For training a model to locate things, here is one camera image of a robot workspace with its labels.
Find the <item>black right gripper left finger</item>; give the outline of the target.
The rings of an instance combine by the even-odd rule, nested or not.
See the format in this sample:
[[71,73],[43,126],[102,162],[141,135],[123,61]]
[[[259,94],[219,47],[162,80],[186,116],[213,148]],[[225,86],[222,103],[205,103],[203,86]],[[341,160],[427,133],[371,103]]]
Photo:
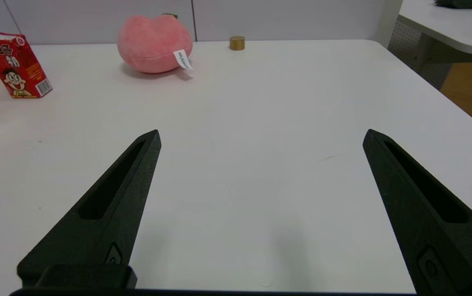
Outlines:
[[18,263],[24,288],[133,288],[129,266],[159,153],[139,136]]

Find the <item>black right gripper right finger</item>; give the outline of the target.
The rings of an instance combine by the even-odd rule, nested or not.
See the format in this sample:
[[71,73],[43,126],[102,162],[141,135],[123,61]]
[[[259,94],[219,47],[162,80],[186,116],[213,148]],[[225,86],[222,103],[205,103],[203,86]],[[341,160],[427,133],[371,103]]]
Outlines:
[[420,296],[472,296],[472,210],[389,136],[363,149]]

